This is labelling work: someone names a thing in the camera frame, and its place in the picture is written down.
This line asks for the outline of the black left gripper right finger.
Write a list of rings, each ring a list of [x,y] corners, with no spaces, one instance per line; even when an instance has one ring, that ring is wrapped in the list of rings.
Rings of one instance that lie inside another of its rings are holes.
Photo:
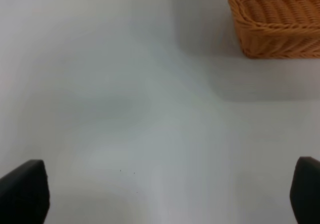
[[[298,224],[320,223],[320,162],[300,157],[290,188],[290,203]]]

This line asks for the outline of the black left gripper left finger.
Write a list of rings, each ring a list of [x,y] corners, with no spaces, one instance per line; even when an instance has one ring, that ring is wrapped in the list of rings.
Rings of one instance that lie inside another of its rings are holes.
[[[29,160],[0,179],[0,222],[43,224],[50,208],[43,160]]]

